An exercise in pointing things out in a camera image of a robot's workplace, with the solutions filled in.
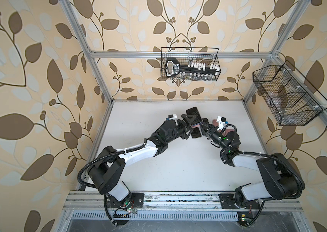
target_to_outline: smartphone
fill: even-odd
[[[194,119],[193,123],[191,124],[192,127],[195,126],[195,125],[198,125],[198,124],[200,124],[202,122],[202,118],[199,115],[197,107],[187,109],[186,113],[196,115],[196,118]]]
[[[199,127],[193,128],[193,131],[191,133],[192,138],[199,138],[201,137],[201,132],[199,131]]]

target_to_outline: wallpaper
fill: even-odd
[[[270,51],[294,0],[71,0],[96,51],[209,47]]]
[[[327,98],[327,1],[312,0],[290,36],[280,55]],[[284,154],[299,170],[306,186],[299,201],[312,229],[327,232],[327,127],[318,117],[304,127],[277,126],[259,93],[248,106],[269,153]]]
[[[239,100],[252,84],[261,59],[220,59],[221,74],[214,81],[173,81],[161,77],[157,59],[97,59],[114,99],[123,100]]]
[[[54,229],[103,118],[55,1],[0,0],[0,231]]]

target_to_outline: white table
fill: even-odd
[[[98,154],[109,145],[117,149],[141,144],[169,114],[180,117],[192,107],[197,107],[201,117],[208,118],[210,123],[223,116],[234,124],[240,135],[240,150],[263,151],[241,101],[155,101],[115,102]],[[220,150],[204,136],[178,138],[162,154],[125,167],[120,180],[131,191],[196,192],[234,191],[241,185],[262,180],[257,171],[224,165]]]

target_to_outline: white tabletop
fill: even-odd
[[[263,148],[241,101],[156,101],[115,102],[98,154],[106,146],[125,148],[141,144],[159,128],[169,114],[180,117],[197,107],[211,123],[218,116],[237,127],[240,150],[262,152]],[[243,167],[224,165],[220,148],[204,136],[169,143],[162,154],[125,167],[121,181],[131,191],[234,191],[261,181],[260,173]]]

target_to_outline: black wire mesh basket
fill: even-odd
[[[161,79],[217,81],[221,73],[218,48],[161,48]]]
[[[292,72],[297,71],[304,83]],[[327,99],[289,61],[253,72],[258,88],[279,126],[304,126],[327,109]]]

